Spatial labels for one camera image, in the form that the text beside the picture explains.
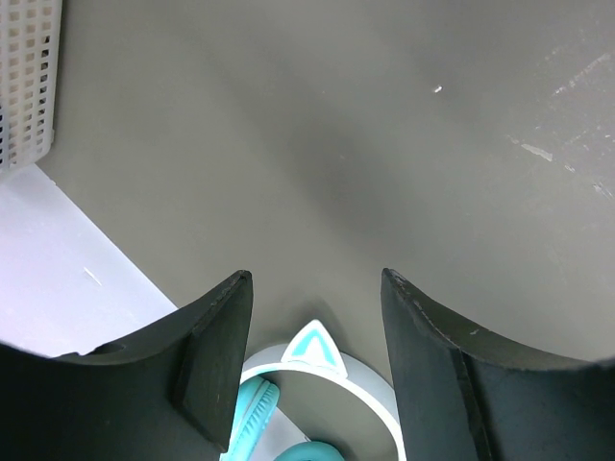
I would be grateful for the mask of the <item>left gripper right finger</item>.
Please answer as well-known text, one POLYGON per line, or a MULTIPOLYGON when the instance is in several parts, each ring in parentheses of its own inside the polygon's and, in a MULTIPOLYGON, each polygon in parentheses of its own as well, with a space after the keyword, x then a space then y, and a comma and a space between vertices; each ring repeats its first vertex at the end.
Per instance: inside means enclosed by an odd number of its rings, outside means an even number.
POLYGON ((610 460, 614 362, 544 352, 381 274, 385 330, 411 460, 610 460))

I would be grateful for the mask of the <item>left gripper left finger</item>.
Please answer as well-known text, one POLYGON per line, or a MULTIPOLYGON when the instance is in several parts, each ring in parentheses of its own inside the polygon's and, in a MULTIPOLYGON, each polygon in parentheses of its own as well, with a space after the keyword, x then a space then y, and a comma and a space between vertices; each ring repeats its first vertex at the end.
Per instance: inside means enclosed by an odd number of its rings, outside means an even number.
POLYGON ((216 460, 230 445, 254 301, 240 270, 80 355, 1 348, 5 460, 216 460))

